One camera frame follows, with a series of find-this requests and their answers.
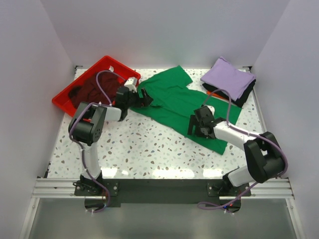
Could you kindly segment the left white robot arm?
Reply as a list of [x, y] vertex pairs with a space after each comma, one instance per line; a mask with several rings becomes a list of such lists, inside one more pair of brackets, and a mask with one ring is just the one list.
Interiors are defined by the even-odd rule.
[[132, 87], [120, 87], [115, 100], [109, 104], [81, 102], [69, 124], [69, 138], [80, 147], [82, 173], [74, 186], [77, 190], [90, 195], [109, 196], [110, 192], [103, 183], [102, 169], [99, 164], [97, 142], [106, 121], [123, 121], [129, 108], [148, 107], [153, 102], [145, 89], [138, 92]]

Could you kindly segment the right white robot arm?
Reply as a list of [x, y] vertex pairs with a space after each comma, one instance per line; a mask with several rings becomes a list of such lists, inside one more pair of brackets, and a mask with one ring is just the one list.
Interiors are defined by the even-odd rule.
[[287, 157], [271, 132], [262, 134], [237, 127], [228, 119], [215, 118], [212, 108], [206, 105], [194, 110], [187, 133], [228, 142], [245, 153], [246, 166], [234, 169], [222, 177], [220, 190], [232, 196], [240, 186], [255, 182], [264, 183], [278, 177], [288, 169]]

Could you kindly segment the green t shirt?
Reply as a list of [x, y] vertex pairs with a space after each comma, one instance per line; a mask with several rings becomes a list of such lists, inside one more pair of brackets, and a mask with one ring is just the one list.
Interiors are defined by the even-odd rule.
[[138, 85], [139, 94], [141, 89], [145, 89], [153, 98], [152, 103], [148, 107], [132, 108], [132, 110], [222, 155], [227, 142], [187, 134], [190, 116], [207, 98], [207, 94], [189, 89], [187, 86], [191, 83], [192, 79], [181, 66], [155, 74]]

